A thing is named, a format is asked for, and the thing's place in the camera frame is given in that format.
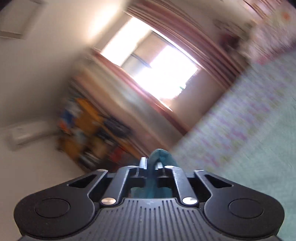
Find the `light blue white jacket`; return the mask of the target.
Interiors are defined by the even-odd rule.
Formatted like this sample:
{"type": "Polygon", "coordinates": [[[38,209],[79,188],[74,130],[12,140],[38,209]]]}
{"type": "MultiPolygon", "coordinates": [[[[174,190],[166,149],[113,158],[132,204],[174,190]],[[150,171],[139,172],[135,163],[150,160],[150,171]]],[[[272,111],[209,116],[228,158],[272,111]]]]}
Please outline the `light blue white jacket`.
{"type": "Polygon", "coordinates": [[[131,198],[171,198],[172,190],[168,187],[158,187],[156,163],[160,162],[163,166],[176,166],[177,162],[171,154],[163,149],[154,150],[147,162],[147,179],[143,188],[135,187],[130,191],[131,198]]]}

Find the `wooden bookshelf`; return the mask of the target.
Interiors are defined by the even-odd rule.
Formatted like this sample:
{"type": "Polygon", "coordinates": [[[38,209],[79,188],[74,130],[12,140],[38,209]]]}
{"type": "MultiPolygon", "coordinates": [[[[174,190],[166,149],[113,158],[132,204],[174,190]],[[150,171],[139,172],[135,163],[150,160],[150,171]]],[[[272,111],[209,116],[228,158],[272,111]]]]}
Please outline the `wooden bookshelf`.
{"type": "Polygon", "coordinates": [[[71,97],[64,101],[58,119],[57,149],[85,172],[96,169],[117,171],[138,165],[147,156],[132,139],[118,138],[105,125],[111,116],[98,111],[87,99],[71,97]]]}

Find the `dark hanging tote bag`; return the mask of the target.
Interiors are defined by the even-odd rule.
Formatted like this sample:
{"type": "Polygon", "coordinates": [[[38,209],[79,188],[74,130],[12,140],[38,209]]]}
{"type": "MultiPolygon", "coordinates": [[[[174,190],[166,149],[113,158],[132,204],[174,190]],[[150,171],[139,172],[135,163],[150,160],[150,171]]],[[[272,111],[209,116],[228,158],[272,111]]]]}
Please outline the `dark hanging tote bag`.
{"type": "Polygon", "coordinates": [[[128,126],[112,116],[105,118],[103,123],[118,138],[127,138],[132,133],[128,126]]]}

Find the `pink left curtain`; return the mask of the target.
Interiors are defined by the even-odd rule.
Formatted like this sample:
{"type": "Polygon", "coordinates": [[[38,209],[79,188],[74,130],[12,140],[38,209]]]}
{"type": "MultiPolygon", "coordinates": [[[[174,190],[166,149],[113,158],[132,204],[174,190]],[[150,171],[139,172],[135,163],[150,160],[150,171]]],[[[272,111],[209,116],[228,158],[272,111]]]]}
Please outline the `pink left curtain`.
{"type": "Polygon", "coordinates": [[[129,127],[131,141],[140,153],[170,150],[189,132],[172,110],[94,49],[73,68],[72,86],[102,113],[129,127]]]}

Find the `pink curtain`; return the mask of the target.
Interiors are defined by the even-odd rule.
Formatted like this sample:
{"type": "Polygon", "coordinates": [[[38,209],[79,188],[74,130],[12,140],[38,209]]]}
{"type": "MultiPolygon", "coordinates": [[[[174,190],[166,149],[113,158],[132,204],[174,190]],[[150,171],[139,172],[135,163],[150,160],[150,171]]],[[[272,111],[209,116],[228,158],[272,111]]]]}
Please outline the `pink curtain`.
{"type": "Polygon", "coordinates": [[[170,150],[189,132],[172,110],[94,49],[73,68],[72,86],[102,113],[129,127],[131,141],[140,153],[170,150]]]}
{"type": "Polygon", "coordinates": [[[199,24],[171,1],[131,1],[125,12],[168,37],[223,88],[229,88],[243,67],[216,44],[199,24]]]}

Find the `green quilted bee bedspread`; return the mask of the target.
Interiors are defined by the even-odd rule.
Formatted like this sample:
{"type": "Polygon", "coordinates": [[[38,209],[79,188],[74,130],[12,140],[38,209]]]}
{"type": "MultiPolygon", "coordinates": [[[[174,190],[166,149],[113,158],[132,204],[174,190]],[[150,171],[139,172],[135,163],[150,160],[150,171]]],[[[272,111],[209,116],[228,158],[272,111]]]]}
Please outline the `green quilted bee bedspread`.
{"type": "Polygon", "coordinates": [[[295,49],[252,64],[172,149],[183,170],[218,172],[295,88],[295,49]]]}

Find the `cluttered white nightstand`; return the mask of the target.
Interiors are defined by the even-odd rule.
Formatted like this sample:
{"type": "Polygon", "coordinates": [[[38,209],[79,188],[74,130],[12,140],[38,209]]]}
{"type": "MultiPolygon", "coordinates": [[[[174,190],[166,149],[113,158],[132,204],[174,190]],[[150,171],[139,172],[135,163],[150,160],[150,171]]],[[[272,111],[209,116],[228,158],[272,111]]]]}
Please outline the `cluttered white nightstand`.
{"type": "Polygon", "coordinates": [[[213,24],[219,30],[219,45],[222,49],[229,55],[236,53],[244,58],[248,57],[248,40],[252,28],[256,25],[254,21],[246,22],[242,27],[234,22],[226,22],[218,19],[215,19],[213,24]]]}

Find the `pink right curtain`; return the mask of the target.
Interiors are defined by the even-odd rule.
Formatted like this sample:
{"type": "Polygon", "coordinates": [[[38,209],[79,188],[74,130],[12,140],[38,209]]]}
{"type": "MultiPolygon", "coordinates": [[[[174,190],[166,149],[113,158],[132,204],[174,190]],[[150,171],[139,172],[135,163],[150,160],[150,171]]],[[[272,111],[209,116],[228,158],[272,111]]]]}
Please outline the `pink right curtain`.
{"type": "Polygon", "coordinates": [[[171,1],[131,1],[125,12],[168,37],[223,88],[229,88],[243,67],[216,44],[199,24],[171,1]]]}

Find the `floral folded duvet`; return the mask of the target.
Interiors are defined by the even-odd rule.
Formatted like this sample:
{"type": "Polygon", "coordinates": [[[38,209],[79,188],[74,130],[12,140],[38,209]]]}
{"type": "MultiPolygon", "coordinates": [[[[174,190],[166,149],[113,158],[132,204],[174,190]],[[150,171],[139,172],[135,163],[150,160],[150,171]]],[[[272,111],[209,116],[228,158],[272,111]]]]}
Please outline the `floral folded duvet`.
{"type": "Polygon", "coordinates": [[[295,47],[295,7],[288,1],[256,25],[246,44],[249,63],[264,64],[295,47]]]}

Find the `white wall air conditioner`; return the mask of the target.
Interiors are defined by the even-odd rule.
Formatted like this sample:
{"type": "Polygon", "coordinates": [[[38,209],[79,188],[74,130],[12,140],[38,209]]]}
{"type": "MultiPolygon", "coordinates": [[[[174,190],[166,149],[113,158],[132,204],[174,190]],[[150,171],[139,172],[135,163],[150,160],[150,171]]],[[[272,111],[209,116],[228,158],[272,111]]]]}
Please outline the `white wall air conditioner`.
{"type": "Polygon", "coordinates": [[[50,135],[53,130],[45,120],[15,126],[8,131],[9,147],[12,150],[17,150],[30,142],[50,135]]]}

